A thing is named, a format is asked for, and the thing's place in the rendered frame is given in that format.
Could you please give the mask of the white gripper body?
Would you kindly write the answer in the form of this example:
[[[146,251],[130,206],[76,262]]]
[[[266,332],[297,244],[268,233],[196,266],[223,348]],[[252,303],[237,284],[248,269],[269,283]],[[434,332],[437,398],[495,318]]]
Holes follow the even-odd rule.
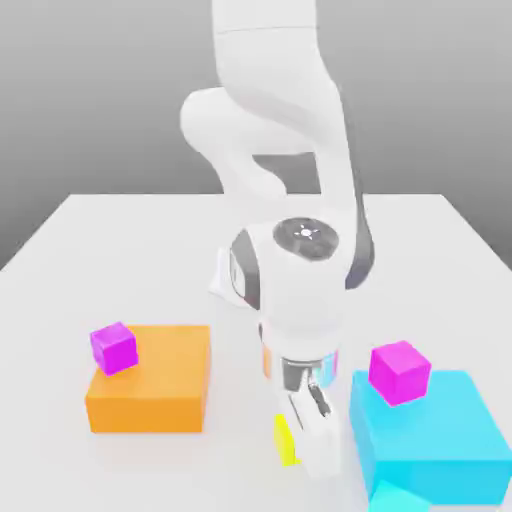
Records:
[[[339,415],[324,392],[282,392],[281,412],[290,428],[296,456],[311,478],[334,477],[341,470]]]

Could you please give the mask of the small turquoise cube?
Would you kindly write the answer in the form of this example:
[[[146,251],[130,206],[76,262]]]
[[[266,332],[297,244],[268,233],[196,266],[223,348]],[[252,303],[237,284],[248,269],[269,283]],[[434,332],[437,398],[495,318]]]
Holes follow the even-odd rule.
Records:
[[[430,512],[430,507],[428,500],[381,480],[369,501],[367,512]]]

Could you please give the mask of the large cyan box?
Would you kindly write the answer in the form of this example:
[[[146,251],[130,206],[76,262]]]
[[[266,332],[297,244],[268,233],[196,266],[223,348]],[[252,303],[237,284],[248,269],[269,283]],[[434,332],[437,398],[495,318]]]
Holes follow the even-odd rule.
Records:
[[[358,370],[349,417],[367,494],[387,481],[433,505],[503,502],[512,449],[468,373],[434,371],[424,397],[391,407]]]

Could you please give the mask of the small magenta cube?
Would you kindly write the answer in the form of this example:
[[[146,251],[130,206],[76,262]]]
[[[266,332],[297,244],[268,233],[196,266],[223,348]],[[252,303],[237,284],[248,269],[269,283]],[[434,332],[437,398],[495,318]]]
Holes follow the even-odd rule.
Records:
[[[408,341],[376,347],[371,352],[368,381],[391,407],[422,398],[432,365]]]
[[[90,334],[93,357],[106,376],[112,376],[139,363],[136,337],[121,322]]]

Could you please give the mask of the small yellow cube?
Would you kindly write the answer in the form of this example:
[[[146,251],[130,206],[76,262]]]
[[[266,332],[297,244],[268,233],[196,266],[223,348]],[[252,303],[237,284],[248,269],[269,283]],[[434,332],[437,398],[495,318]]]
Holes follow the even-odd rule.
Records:
[[[300,465],[301,460],[297,457],[293,435],[283,414],[275,415],[273,433],[281,464],[284,467]]]

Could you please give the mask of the large orange box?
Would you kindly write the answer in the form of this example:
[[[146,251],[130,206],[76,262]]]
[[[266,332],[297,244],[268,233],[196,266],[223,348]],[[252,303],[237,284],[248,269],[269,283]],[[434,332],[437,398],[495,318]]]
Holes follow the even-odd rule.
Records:
[[[199,433],[211,368],[210,328],[131,325],[139,363],[97,370],[85,403],[94,433]]]

